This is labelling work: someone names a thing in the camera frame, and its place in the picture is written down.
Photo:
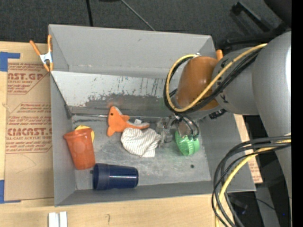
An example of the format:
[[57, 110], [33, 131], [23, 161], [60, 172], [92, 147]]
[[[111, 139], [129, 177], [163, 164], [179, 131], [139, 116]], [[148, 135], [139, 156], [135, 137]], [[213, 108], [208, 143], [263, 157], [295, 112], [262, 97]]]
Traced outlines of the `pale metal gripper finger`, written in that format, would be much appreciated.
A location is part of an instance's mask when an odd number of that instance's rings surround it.
[[172, 142], [172, 138], [173, 138], [173, 136], [172, 136], [172, 134], [170, 132], [163, 131], [161, 133], [161, 143], [162, 144], [166, 144], [166, 143]]
[[168, 127], [167, 127], [167, 123], [166, 122], [157, 122], [156, 123], [156, 132], [157, 133], [163, 133], [163, 132], [167, 132], [168, 131]]

